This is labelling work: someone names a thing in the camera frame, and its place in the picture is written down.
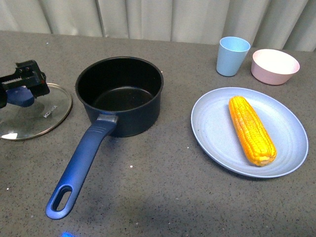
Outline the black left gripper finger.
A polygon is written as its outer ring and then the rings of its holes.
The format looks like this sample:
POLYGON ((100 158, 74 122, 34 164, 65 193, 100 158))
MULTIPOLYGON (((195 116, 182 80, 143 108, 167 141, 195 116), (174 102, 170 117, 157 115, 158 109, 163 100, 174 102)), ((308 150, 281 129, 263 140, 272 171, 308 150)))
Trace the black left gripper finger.
POLYGON ((13 74, 0 78, 0 97, 7 98, 7 90, 21 86, 29 89, 35 98, 50 92, 46 83, 46 75, 39 69, 35 60, 16 63, 13 74))

